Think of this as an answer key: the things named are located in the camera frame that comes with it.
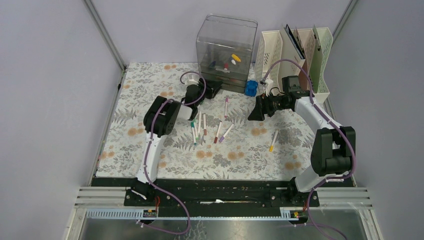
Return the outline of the pink cap white marker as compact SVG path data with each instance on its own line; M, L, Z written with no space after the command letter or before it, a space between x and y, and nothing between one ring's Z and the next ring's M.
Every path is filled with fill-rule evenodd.
M229 97L227 96L225 98L225 105L224 105L224 118L228 118L228 103L229 103Z

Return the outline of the yellow small bottle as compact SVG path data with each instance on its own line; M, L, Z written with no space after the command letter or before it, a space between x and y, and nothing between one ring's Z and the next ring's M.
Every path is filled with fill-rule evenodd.
M241 62L241 59L236 55L236 54L232 54L231 55L232 59L235 60L236 62Z

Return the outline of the yellow cap white marker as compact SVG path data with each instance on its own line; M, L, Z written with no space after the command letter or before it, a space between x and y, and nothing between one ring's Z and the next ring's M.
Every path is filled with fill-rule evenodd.
M271 144L270 144L270 147L269 147L269 152L273 152L273 150L274 150L274 146L275 146L275 143L276 143L276 140L277 140L277 137L278 137L278 133L279 133L279 131L276 130L274 132L273 136L272 136L272 141L271 141Z

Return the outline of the clear acrylic drawer organizer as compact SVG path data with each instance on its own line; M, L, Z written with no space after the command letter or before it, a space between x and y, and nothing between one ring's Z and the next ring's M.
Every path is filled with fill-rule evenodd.
M258 22L253 19L209 14L196 37L198 69L208 81L222 82L222 89L244 93L249 78ZM235 54L241 62L231 63Z

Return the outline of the purple cap white marker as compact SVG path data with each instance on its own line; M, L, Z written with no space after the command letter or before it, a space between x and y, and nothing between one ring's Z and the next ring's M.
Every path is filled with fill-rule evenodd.
M232 123L230 125L230 127L225 131L225 133L221 136L221 138L219 139L219 142L222 143L224 141L224 139L227 137L227 135L229 134L229 132L234 128L234 124Z

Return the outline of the teal cap white marker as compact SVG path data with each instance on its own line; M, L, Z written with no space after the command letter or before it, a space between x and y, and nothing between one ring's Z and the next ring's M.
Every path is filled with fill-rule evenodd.
M196 130L196 125L192 121L190 123L190 126L191 126L191 132L192 132L192 137L193 137L193 144L196 146L197 145L197 130Z

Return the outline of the rust cap white marker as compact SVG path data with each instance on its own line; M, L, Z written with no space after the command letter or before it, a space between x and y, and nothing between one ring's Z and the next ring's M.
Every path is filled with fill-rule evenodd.
M207 133L208 133L208 131L207 131L207 116L206 116L205 113L202 115L202 121L203 121L203 135L207 136Z

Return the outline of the brown cap white marker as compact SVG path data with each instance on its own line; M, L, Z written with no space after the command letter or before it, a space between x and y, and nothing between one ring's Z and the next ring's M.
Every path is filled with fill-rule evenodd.
M215 134L215 138L214 138L214 141L213 141L214 144L216 144L218 142L218 137L219 137L221 128L222 128L222 121L219 122L217 131L216 131L216 134Z

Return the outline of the pink clipboard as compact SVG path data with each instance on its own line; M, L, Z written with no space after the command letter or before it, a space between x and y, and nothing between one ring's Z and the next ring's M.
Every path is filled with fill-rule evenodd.
M316 45L313 30L311 28L296 28L293 33L304 56L302 69L309 74ZM301 89L304 91L310 90L308 79L302 71L299 72L298 78Z

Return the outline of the beige notebook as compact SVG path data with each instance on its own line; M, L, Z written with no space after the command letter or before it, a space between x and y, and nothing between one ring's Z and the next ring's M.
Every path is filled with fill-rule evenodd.
M305 57L296 42L294 35L288 24L283 26L280 30L282 39L281 59L291 60L302 67ZM287 76L298 76L301 69L290 61L282 61L279 64L278 77L280 79Z

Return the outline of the green clipboard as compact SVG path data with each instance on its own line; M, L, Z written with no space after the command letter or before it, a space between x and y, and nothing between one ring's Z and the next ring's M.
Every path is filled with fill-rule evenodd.
M313 41L315 47L313 49L313 57L309 70L309 77L312 81L314 94L326 93L324 71L333 45L333 35L328 27L312 28Z

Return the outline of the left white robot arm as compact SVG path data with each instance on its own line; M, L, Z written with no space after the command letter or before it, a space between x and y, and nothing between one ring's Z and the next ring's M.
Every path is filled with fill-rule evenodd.
M130 187L142 205L148 206L155 200L153 183L157 179L160 153L176 121L194 120L200 113L198 106L203 100L213 99L221 88L221 82L201 78L199 83L186 87L185 97L181 101L157 96L147 110L143 119L146 141L142 164Z

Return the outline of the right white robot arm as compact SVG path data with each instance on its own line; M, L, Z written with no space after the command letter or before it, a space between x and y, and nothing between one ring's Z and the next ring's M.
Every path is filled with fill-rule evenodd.
M312 92L302 90L297 76L282 78L283 92L279 95L263 93L255 98L255 107L248 116L250 121L264 121L277 111L292 110L303 118L315 133L310 155L310 167L294 177L287 191L287 201L301 205L307 194L328 180L349 178L355 170L356 132L342 126L316 104Z

